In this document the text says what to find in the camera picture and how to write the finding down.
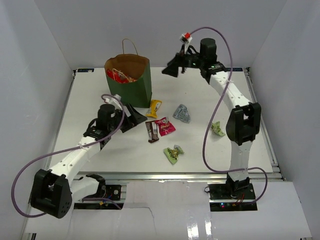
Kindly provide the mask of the brown chocolate bar wrapper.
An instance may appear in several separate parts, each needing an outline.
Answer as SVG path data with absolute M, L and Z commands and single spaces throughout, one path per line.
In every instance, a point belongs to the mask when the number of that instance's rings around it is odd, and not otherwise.
M 147 121 L 145 125 L 148 132 L 148 142 L 149 143 L 157 142 L 159 140 L 159 136 L 158 136 L 158 126 L 155 123 L 155 121 Z

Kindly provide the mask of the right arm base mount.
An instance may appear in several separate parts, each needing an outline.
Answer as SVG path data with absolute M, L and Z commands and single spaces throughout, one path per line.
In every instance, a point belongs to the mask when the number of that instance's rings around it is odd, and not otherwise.
M 229 192 L 226 184 L 209 184 L 204 188 L 204 192 L 209 196 L 209 206 L 211 212 L 245 212 L 257 211 L 256 199 L 253 184 L 241 189 L 236 193 Z

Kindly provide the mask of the large red snack bag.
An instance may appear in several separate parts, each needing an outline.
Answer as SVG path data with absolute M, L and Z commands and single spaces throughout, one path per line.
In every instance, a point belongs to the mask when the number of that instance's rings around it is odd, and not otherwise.
M 126 75 L 122 71 L 119 71 L 115 68 L 113 68 L 112 70 L 107 69 L 106 74 L 109 78 L 120 84 L 134 83 L 137 81 L 137 79 Z

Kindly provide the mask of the green snack packet front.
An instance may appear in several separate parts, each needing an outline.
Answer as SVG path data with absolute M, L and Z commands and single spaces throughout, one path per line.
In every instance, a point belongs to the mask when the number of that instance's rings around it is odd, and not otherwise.
M 167 147 L 163 150 L 163 153 L 172 165 L 175 165 L 178 161 L 179 155 L 183 155 L 184 151 L 179 145 L 174 145 L 173 149 Z

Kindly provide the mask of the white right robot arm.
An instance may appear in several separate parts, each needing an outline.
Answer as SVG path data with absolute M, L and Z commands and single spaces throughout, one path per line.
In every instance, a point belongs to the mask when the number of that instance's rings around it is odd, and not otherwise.
M 252 103 L 232 83 L 231 70 L 218 61 L 217 45 L 213 38 L 203 38 L 199 51 L 190 44 L 191 39 L 182 36 L 180 51 L 167 63 L 162 73 L 176 78 L 187 68 L 198 69 L 230 111 L 225 130 L 231 142 L 231 160 L 226 173 L 225 192 L 229 198 L 236 200 L 250 185 L 249 156 L 253 141 L 260 131 L 261 106 Z

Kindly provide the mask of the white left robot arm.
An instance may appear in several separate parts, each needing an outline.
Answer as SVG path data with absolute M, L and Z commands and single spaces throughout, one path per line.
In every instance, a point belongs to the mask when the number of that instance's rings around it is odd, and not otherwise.
M 113 133 L 118 130 L 125 133 L 146 120 L 147 117 L 129 103 L 124 107 L 102 104 L 97 118 L 88 124 L 77 147 L 48 170 L 40 169 L 35 174 L 30 205 L 61 219 L 75 201 L 106 199 L 106 181 L 102 176 L 90 173 L 80 180 L 75 180 L 75 177 L 111 140 Z

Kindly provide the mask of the green snack packet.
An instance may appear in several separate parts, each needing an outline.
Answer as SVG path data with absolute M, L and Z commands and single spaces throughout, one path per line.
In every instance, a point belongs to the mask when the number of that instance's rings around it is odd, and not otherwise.
M 184 151 L 179 145 L 174 145 L 173 149 L 167 147 L 163 150 L 163 153 L 172 165 L 175 165 L 178 161 L 179 155 L 183 155 Z
M 211 124 L 211 130 L 212 130 L 213 133 L 215 133 L 219 137 L 224 137 L 226 135 L 223 132 L 223 130 L 221 129 L 221 122 L 220 121 L 213 122 Z

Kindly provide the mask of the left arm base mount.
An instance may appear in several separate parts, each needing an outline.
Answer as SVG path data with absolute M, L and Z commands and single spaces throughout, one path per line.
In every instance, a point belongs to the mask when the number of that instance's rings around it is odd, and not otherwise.
M 100 187 L 99 192 L 88 195 L 74 204 L 77 210 L 121 210 L 124 205 L 122 200 L 122 186 L 109 184 Z

